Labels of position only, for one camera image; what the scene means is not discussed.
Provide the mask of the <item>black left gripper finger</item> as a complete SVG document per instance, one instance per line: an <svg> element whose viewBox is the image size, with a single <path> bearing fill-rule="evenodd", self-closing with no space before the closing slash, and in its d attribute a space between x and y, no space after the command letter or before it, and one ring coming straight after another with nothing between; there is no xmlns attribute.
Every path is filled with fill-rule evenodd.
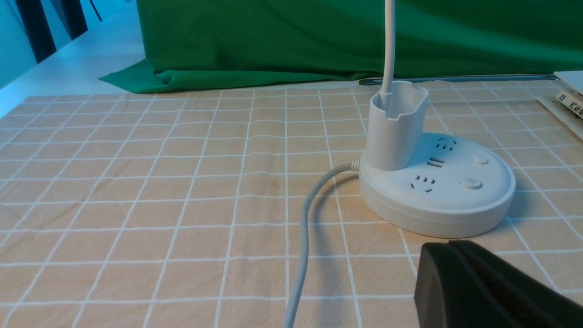
<svg viewBox="0 0 583 328"><path fill-rule="evenodd" d="M421 328L580 328L583 307L472 241L421 247Z"/></svg>

